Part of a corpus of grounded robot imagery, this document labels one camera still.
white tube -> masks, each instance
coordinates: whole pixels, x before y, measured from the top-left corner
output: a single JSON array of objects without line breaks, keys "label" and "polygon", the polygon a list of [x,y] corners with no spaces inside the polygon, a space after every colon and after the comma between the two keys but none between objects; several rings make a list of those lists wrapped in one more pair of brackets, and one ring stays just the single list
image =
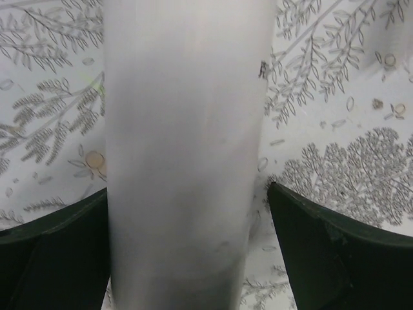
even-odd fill
[{"label": "white tube", "polygon": [[106,1],[116,309],[238,309],[273,5]]}]

dark green object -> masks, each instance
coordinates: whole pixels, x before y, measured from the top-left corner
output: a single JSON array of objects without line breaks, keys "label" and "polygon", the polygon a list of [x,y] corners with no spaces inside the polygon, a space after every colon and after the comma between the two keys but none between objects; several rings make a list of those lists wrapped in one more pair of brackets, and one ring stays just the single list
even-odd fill
[{"label": "dark green object", "polygon": [[0,232],[0,310],[100,310],[109,275],[106,189]]},{"label": "dark green object", "polygon": [[413,238],[275,183],[268,200],[298,310],[413,309]]}]

white cylinder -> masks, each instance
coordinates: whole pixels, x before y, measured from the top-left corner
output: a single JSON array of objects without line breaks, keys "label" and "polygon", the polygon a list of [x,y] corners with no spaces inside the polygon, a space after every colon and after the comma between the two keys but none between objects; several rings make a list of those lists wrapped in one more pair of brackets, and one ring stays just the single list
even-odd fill
[{"label": "white cylinder", "polygon": [[105,2],[116,309],[238,309],[273,5]]}]

gray leaf pattern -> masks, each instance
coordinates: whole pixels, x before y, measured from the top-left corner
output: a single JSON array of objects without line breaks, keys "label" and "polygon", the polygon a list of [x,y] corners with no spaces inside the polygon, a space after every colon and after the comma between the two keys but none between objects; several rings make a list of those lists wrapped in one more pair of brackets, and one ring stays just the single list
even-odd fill
[{"label": "gray leaf pattern", "polygon": [[56,211],[66,207],[65,204],[60,197],[51,198],[43,201],[39,201],[37,203],[31,203],[27,207],[24,208],[26,212],[37,212],[37,211]]},{"label": "gray leaf pattern", "polygon": [[21,215],[16,214],[13,210],[5,211],[0,209],[0,231],[24,224]]},{"label": "gray leaf pattern", "polygon": [[101,1],[62,1],[63,6],[31,7],[16,3],[0,18],[0,51],[16,65],[29,70],[37,65],[55,74],[73,66],[69,52],[78,53],[103,43]]},{"label": "gray leaf pattern", "polygon": [[246,303],[246,298],[254,295],[255,301],[251,306],[252,310],[267,310],[266,302],[269,299],[278,297],[280,294],[285,294],[290,289],[288,281],[277,283],[261,283],[252,282],[248,278],[245,279],[243,286],[243,294],[241,295],[241,304]]},{"label": "gray leaf pattern", "polygon": [[[17,111],[13,119],[14,126],[0,126],[0,141],[4,141],[0,143],[2,154],[25,144],[28,152],[21,158],[22,161],[34,158],[36,163],[41,163],[49,156],[46,165],[51,165],[70,133],[79,131],[82,135],[88,134],[104,115],[103,104],[96,107],[97,99],[104,96],[103,77],[102,72],[88,86],[74,92],[70,91],[66,78],[38,83],[39,93],[25,96],[13,104],[13,109]],[[69,121],[68,116],[73,116],[75,111],[76,118]],[[24,135],[24,128],[36,120],[44,123],[30,134]],[[0,167],[4,170],[6,162],[2,162]]]},{"label": "gray leaf pattern", "polygon": [[272,181],[361,222],[401,225],[413,215],[413,135],[406,143],[388,127],[368,131],[347,147],[308,144]]},{"label": "gray leaf pattern", "polygon": [[[396,14],[404,21],[408,0],[388,1],[389,9],[377,18],[379,4],[378,0],[282,1],[283,7],[276,13],[276,32],[285,44],[278,42],[277,46],[286,48],[273,49],[270,55],[271,79],[265,102],[265,115],[277,128],[287,125],[298,108],[315,99],[322,97],[327,103],[337,93],[346,93],[352,72],[369,56],[366,30],[373,26],[387,29]],[[312,23],[311,14],[317,16]],[[334,17],[334,22],[327,23],[328,17]]]}]

leaf drawing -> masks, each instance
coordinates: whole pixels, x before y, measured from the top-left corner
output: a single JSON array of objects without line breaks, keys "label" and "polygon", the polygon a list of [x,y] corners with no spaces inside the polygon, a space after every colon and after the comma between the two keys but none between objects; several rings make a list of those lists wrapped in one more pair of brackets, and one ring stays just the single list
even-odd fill
[{"label": "leaf drawing", "polygon": [[34,65],[57,73],[72,66],[68,53],[78,53],[103,43],[102,1],[62,1],[64,7],[46,10],[11,6],[0,19],[0,52],[29,70]]},{"label": "leaf drawing", "polygon": [[366,9],[365,5],[369,1],[364,0],[352,13],[343,10],[334,12],[337,25],[324,26],[328,40],[323,45],[330,48],[330,55],[336,55],[321,66],[323,71],[319,93],[324,95],[325,102],[337,90],[345,93],[344,83],[349,81],[349,66],[359,70],[359,57],[365,53],[362,29],[365,25],[370,25],[368,20],[372,19],[377,3],[377,0],[373,0]]},{"label": "leaf drawing", "polygon": [[374,55],[376,55],[377,61],[378,61],[380,64],[382,64],[382,63],[383,63],[383,59],[381,58],[380,53],[376,51],[376,52],[374,52]]},{"label": "leaf drawing", "polygon": [[60,197],[51,198],[47,200],[40,201],[38,203],[31,203],[23,210],[26,212],[37,212],[37,211],[56,211],[66,207],[66,204],[62,201]]},{"label": "leaf drawing", "polygon": [[260,212],[258,210],[251,212],[251,228],[250,228],[250,236],[249,236],[250,240],[253,240],[256,237],[256,234],[260,226],[261,226]]},{"label": "leaf drawing", "polygon": [[263,247],[263,251],[264,252],[274,252],[277,248],[274,247],[273,245],[267,245],[265,247]]},{"label": "leaf drawing", "polygon": [[6,228],[15,227],[24,224],[25,221],[21,215],[16,214],[13,210],[5,211],[0,209],[0,223]]},{"label": "leaf drawing", "polygon": [[0,89],[1,90],[9,90],[13,87],[14,82],[11,79],[5,79],[4,81],[0,82]]},{"label": "leaf drawing", "polygon": [[297,304],[294,296],[289,296],[288,299],[290,300],[290,310],[297,310]]},{"label": "leaf drawing", "polygon": [[324,154],[307,145],[301,159],[285,163],[268,179],[325,207],[361,222],[382,227],[401,225],[413,214],[413,135],[398,142],[393,129],[368,131],[348,144],[327,145]]},{"label": "leaf drawing", "polygon": [[406,112],[406,106],[403,103],[399,103],[396,106],[390,104],[391,112],[387,114],[384,119],[388,120],[390,118],[396,118],[398,120],[404,120],[405,118],[402,116]]},{"label": "leaf drawing", "polygon": [[284,266],[281,266],[281,265],[273,265],[271,271],[272,273],[276,273],[278,276],[282,278],[286,278],[288,276],[287,270],[285,269]]},{"label": "leaf drawing", "polygon": [[396,16],[401,22],[405,21],[404,9],[408,8],[410,0],[387,1],[387,10],[380,14],[380,18],[386,19],[386,30],[396,22]]},{"label": "leaf drawing", "polygon": [[10,164],[10,160],[8,160],[7,158],[0,158],[0,176],[4,173],[6,173],[8,167]]},{"label": "leaf drawing", "polygon": [[285,139],[277,139],[270,142],[270,146],[274,147],[276,145],[281,145],[285,142]]},{"label": "leaf drawing", "polygon": [[6,197],[10,198],[13,195],[13,189],[10,187],[7,187],[6,189]]},{"label": "leaf drawing", "polygon": [[79,144],[79,147],[77,148],[77,152],[79,153],[80,157],[83,157],[85,155],[85,151],[83,150],[82,144]]},{"label": "leaf drawing", "polygon": [[321,10],[321,0],[283,1],[282,4],[283,8],[276,8],[276,23],[281,29],[277,36],[288,40],[297,37],[300,30],[308,26],[312,15]]},{"label": "leaf drawing", "polygon": [[347,111],[351,112],[354,109],[354,98],[352,96],[348,97],[346,102]]},{"label": "leaf drawing", "polygon": [[50,182],[50,181],[52,181],[53,180],[53,177],[52,176],[46,176],[46,177],[44,177],[44,178],[41,178],[39,181],[37,181],[37,183],[39,184],[39,185],[43,185],[43,184],[46,184],[46,183],[48,183],[48,182]]},{"label": "leaf drawing", "polygon": [[85,66],[93,65],[94,62],[95,62],[95,60],[91,57],[84,58],[84,60],[82,60],[82,64],[84,64]]},{"label": "leaf drawing", "polygon": [[[37,88],[39,93],[25,96],[13,104],[17,111],[14,116],[15,126],[0,124],[0,152],[4,155],[25,144],[27,153],[21,160],[33,158],[36,163],[41,163],[47,158],[46,165],[51,165],[69,134],[78,130],[86,135],[102,115],[102,106],[97,107],[100,96],[95,88],[104,94],[103,72],[91,84],[74,92],[70,90],[70,84],[65,78],[42,81],[37,84]],[[73,115],[67,116],[67,112],[71,110],[77,111],[74,119]],[[25,127],[39,119],[43,120],[42,125],[24,135]]]},{"label": "leaf drawing", "polygon": [[[288,48],[281,51],[273,48],[271,53],[265,115],[272,118],[277,128],[288,125],[296,109],[315,100],[317,93],[326,102],[338,92],[345,93],[351,70],[359,70],[365,53],[364,27],[376,20],[378,0],[359,0],[358,6],[349,12],[339,8],[342,2],[329,3],[323,13],[312,11],[317,19],[311,25],[306,21],[301,23],[296,34],[292,31],[297,26],[294,16],[300,16],[310,5],[318,7],[321,2],[282,1],[277,8],[279,37],[288,41],[296,37]],[[323,24],[327,16],[333,16],[335,22]],[[325,36],[319,35],[322,29]]]},{"label": "leaf drawing", "polygon": [[81,160],[68,160],[69,164],[75,166],[75,167],[79,167],[79,168],[85,168],[86,164],[81,161]]},{"label": "leaf drawing", "polygon": [[99,97],[101,98],[101,108],[100,108],[101,116],[105,116],[105,109],[106,109],[105,88],[103,86],[104,84],[105,84],[105,75],[102,76],[102,83],[101,83],[101,86],[98,88]]},{"label": "leaf drawing", "polygon": [[243,284],[241,303],[245,304],[249,296],[254,296],[255,301],[251,309],[266,310],[266,302],[268,300],[274,299],[278,295],[286,293],[288,290],[290,290],[288,281],[260,283],[257,281],[252,282],[247,278]]},{"label": "leaf drawing", "polygon": [[109,279],[108,286],[106,288],[105,298],[103,300],[103,306],[111,309],[112,304],[113,304],[112,286],[111,286],[110,279]]},{"label": "leaf drawing", "polygon": [[260,158],[258,161],[258,167],[257,167],[258,172],[264,171],[267,166],[268,166],[268,158],[266,157]]},{"label": "leaf drawing", "polygon": [[91,178],[93,178],[93,172],[90,169],[85,169],[85,170],[77,171],[73,176],[75,178],[85,178],[87,176],[90,176]]},{"label": "leaf drawing", "polygon": [[340,128],[341,126],[343,126],[346,123],[345,119],[339,119],[338,121],[335,121],[331,124],[331,126],[333,127],[333,130],[336,128]]},{"label": "leaf drawing", "polygon": [[89,184],[89,186],[85,189],[84,193],[82,194],[82,196],[80,197],[79,201],[85,199],[87,196],[89,196],[90,191],[93,188],[93,184]]}]

